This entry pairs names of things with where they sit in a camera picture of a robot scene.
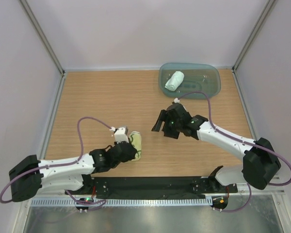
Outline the green patterned towel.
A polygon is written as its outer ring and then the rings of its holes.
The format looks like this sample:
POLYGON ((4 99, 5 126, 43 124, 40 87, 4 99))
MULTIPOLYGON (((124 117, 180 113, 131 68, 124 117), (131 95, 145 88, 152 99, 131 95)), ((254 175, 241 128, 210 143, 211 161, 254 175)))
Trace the green patterned towel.
POLYGON ((133 147, 137 150, 134 159, 132 161, 138 161, 141 159, 141 153, 142 153, 142 137, 141 134, 137 131, 132 131, 129 134, 129 139, 133 147))

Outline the teal transparent plastic basin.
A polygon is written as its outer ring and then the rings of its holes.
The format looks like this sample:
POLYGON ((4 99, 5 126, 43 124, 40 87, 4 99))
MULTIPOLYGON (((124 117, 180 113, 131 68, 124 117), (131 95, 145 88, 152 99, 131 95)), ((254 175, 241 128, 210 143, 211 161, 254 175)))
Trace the teal transparent plastic basin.
POLYGON ((204 100, 203 92, 209 98, 221 91, 221 79, 218 70, 207 64, 166 63, 159 70, 158 83, 160 90, 170 98, 188 94, 186 99, 204 100), (175 90, 166 88, 166 84, 176 76, 178 87, 175 90))

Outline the light mint green towel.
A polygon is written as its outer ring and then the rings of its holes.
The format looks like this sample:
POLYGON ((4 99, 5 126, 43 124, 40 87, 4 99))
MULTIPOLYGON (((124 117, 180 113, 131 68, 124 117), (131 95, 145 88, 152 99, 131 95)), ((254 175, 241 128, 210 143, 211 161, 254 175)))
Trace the light mint green towel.
POLYGON ((175 71, 164 87, 169 91, 176 91, 176 89, 182 84, 183 80, 184 73, 181 71, 175 71))

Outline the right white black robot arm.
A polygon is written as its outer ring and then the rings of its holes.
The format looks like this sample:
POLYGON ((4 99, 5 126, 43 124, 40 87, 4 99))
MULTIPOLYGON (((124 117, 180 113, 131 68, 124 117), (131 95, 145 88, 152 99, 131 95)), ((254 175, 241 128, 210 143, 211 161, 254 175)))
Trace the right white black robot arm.
POLYGON ((273 155, 274 149, 268 140, 243 138, 211 125, 210 121, 201 115, 191 116, 185 110, 161 110, 152 131, 163 131, 165 137, 174 139, 182 133, 216 145, 242 161, 241 166, 220 168, 215 176, 209 179, 209 187, 214 192, 220 192, 227 185, 238 182, 246 182, 256 189, 263 190, 281 168, 281 163, 273 155))

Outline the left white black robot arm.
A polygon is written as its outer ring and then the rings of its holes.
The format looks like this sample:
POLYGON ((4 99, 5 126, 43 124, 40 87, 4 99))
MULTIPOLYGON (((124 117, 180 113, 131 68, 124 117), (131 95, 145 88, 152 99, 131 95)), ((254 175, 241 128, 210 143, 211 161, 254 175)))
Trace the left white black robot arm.
POLYGON ((122 142, 95 149, 81 158, 38 160, 29 155, 9 171, 13 202, 33 198, 36 194, 62 192, 88 194, 92 191, 91 175, 107 172, 120 163, 141 157, 141 144, 122 142))

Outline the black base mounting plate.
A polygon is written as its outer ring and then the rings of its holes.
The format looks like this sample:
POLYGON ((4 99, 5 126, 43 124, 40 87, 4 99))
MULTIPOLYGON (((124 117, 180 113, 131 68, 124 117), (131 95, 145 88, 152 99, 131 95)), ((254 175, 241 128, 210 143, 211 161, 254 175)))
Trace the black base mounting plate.
POLYGON ((195 194, 208 193, 237 193, 237 186, 230 184, 221 185, 213 176, 186 176, 186 177, 94 177, 85 178, 83 187, 76 191, 70 191, 73 195, 113 194, 116 192, 136 191, 180 191, 195 194))

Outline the right aluminium frame post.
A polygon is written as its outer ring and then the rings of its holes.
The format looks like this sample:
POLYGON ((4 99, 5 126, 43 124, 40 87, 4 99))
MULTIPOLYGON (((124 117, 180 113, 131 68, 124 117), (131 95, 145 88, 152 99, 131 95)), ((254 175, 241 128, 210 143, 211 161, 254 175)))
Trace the right aluminium frame post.
POLYGON ((233 73, 239 68, 240 64, 242 63, 243 59, 245 58, 246 54, 248 53, 249 49, 253 45, 254 41, 256 40, 257 36, 259 35, 262 27, 264 26, 267 18, 271 14, 272 10, 274 9, 275 5, 277 4, 277 0, 268 0, 263 7, 253 29, 251 30, 249 37, 247 38, 241 52, 239 53, 235 64, 232 67, 233 73))

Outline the aluminium frame post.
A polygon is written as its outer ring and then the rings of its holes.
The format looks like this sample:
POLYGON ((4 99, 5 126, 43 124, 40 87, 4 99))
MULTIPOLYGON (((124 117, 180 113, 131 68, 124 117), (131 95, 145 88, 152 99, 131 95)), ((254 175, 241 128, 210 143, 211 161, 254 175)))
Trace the aluminium frame post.
POLYGON ((274 9, 275 5, 277 4, 277 0, 268 0, 263 7, 253 29, 251 30, 249 37, 247 38, 241 52, 239 53, 235 64, 232 67, 233 73, 239 68, 240 64, 242 63, 243 59, 245 58, 246 54, 248 53, 249 49, 253 45, 254 41, 256 40, 257 36, 259 35, 262 27, 264 26, 267 18, 271 14, 272 10, 274 9))
POLYGON ((23 8, 27 18, 29 19, 30 23, 32 24, 34 30, 36 31, 38 37, 40 38, 43 46, 45 47, 47 53, 49 54, 50 58, 52 59, 54 65, 56 66, 57 70, 59 71, 61 76, 65 75, 65 70, 63 69, 58 57, 56 56, 51 44, 49 43, 49 40, 47 39, 42 27, 40 26, 40 23, 38 22, 36 16, 34 15, 34 12, 32 11, 29 3, 27 0, 19 0, 18 1, 23 8))

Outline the left aluminium frame post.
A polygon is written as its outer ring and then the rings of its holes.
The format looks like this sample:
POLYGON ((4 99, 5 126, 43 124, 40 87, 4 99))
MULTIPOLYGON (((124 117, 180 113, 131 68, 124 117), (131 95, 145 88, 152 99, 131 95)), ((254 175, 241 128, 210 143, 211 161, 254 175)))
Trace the left aluminium frame post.
POLYGON ((50 58, 52 59, 54 65, 56 66, 57 70, 59 71, 61 76, 65 75, 65 70, 63 69, 58 57, 56 56, 51 44, 49 43, 49 40, 47 39, 42 27, 40 26, 40 23, 38 22, 36 16, 34 15, 34 12, 32 11, 29 3, 27 0, 19 0, 18 1, 23 8, 27 18, 29 19, 30 23, 32 24, 34 30, 36 31, 38 37, 40 38, 43 46, 45 47, 47 53, 49 54, 50 58))

